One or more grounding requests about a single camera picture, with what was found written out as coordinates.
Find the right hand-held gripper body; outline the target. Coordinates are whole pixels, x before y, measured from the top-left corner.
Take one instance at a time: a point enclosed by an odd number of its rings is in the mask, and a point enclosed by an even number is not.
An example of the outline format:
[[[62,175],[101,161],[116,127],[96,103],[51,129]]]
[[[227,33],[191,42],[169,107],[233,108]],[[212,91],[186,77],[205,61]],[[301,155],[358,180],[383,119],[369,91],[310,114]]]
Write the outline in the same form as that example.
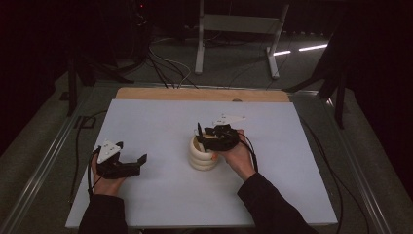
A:
[[[205,133],[205,145],[207,150],[228,151],[234,148],[240,141],[238,132],[231,127],[233,123],[244,120],[244,116],[222,114],[212,122],[214,135]]]

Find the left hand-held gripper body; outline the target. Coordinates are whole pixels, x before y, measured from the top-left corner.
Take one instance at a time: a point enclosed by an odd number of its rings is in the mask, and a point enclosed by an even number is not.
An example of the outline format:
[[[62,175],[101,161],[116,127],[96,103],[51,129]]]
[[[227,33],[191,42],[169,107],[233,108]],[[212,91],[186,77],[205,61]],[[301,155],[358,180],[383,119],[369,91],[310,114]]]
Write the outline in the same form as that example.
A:
[[[140,167],[136,162],[122,163],[120,161],[121,150],[109,140],[105,140],[97,149],[97,174],[106,179],[139,176]]]

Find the cream ringed pen holder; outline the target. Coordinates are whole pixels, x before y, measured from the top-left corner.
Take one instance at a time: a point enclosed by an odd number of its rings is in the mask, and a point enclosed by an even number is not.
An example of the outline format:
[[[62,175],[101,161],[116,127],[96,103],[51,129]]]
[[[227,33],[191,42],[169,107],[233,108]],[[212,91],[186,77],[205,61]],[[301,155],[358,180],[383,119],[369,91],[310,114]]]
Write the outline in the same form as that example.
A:
[[[202,145],[193,136],[189,144],[188,161],[198,171],[209,171],[216,166],[218,155],[209,150],[204,151]]]

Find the person's left hand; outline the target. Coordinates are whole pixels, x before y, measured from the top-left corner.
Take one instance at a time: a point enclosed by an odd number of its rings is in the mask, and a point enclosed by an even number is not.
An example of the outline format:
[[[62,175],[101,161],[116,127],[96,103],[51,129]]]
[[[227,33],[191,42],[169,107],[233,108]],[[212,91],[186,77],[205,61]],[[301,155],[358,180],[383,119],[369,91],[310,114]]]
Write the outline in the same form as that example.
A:
[[[95,154],[92,158],[92,171],[94,175],[94,195],[106,195],[117,197],[119,190],[126,180],[124,177],[117,179],[106,179],[97,174],[97,155]]]

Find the person's right hand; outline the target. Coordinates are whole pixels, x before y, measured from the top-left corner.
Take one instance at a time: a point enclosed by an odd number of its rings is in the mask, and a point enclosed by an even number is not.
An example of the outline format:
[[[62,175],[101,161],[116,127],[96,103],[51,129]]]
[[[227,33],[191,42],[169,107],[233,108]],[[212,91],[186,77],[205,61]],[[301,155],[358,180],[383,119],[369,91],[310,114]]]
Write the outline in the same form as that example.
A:
[[[217,154],[225,159],[226,163],[243,181],[247,181],[256,173],[256,170],[253,167],[251,152],[244,131],[238,130],[238,136],[240,142],[233,149],[218,151]]]

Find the white table mat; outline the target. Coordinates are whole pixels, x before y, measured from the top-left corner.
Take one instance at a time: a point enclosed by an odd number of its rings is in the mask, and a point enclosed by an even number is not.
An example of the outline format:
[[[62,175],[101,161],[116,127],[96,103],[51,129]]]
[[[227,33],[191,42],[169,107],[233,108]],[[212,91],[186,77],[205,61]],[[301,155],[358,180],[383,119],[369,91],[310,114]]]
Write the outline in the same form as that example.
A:
[[[258,170],[312,225],[336,222],[319,168],[290,102],[114,99],[96,142],[122,142],[121,159],[147,157],[125,181],[126,222],[135,228],[247,227],[253,221],[237,195],[242,180],[220,160],[192,168],[189,145],[199,127],[236,117],[252,142]]]

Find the black metal stand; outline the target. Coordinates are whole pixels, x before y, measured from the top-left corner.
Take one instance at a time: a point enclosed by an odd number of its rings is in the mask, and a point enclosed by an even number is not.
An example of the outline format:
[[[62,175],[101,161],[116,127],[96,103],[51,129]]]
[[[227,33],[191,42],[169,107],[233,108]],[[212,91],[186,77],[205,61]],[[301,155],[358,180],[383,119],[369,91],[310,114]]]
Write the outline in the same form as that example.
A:
[[[303,82],[283,90],[296,93],[320,80],[323,81],[318,91],[320,98],[330,98],[336,94],[334,119],[340,129],[343,125],[343,111],[347,68],[350,61],[352,43],[349,33],[352,31],[351,14],[346,12],[334,30],[313,74]]]
[[[115,71],[110,70],[109,68],[105,67],[103,64],[98,63],[92,58],[85,58],[85,61],[86,64],[89,64],[91,67],[103,72],[117,82],[132,84],[132,80],[122,77]],[[68,116],[71,116],[74,113],[78,104],[77,75],[79,74],[79,72],[80,70],[76,67],[76,59],[70,58],[68,60]]]

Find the metal floor rail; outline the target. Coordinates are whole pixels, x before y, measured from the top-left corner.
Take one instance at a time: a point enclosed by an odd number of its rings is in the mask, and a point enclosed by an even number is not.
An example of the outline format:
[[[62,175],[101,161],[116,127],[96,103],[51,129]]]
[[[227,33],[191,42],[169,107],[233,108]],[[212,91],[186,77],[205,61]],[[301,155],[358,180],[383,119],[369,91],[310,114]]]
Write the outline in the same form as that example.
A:
[[[0,225],[0,234],[14,234],[22,223],[22,220],[26,216],[27,211],[29,210],[38,191],[43,185],[61,148],[64,146],[71,132],[71,129],[73,128],[80,114],[80,109],[88,100],[92,91],[92,88],[85,88],[78,96],[78,104],[74,108],[72,115],[65,118],[51,146],[48,148],[48,151],[45,153],[36,170],[33,172],[32,176],[29,178],[26,185],[22,189],[12,210]]]
[[[329,98],[328,100],[324,100],[322,103],[329,116],[330,121],[334,125],[334,131],[344,147],[345,155],[348,158],[353,178],[357,184],[358,191],[360,193],[360,196],[362,197],[364,206],[368,210],[369,217],[374,224],[377,234],[393,234],[386,218],[384,217],[382,209],[378,204],[376,196],[373,193],[373,190],[371,189],[366,176],[364,175],[361,165],[357,159],[356,152],[351,146],[348,135],[336,123],[334,117],[335,105],[333,104],[333,101]]]

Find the white desk frame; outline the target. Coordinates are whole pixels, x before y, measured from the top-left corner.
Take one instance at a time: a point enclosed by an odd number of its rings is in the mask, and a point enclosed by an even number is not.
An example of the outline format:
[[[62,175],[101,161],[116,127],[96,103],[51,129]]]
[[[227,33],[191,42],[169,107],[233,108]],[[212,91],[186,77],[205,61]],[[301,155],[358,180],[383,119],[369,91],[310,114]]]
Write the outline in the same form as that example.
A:
[[[273,43],[270,47],[266,48],[266,58],[269,64],[271,77],[273,79],[279,79],[280,70],[276,62],[276,48],[282,35],[282,29],[285,23],[288,9],[289,5],[283,4],[281,13],[277,18],[206,14],[205,0],[200,0],[198,50],[196,55],[195,73],[203,73],[205,53],[204,32],[206,30],[220,32],[273,34]]]

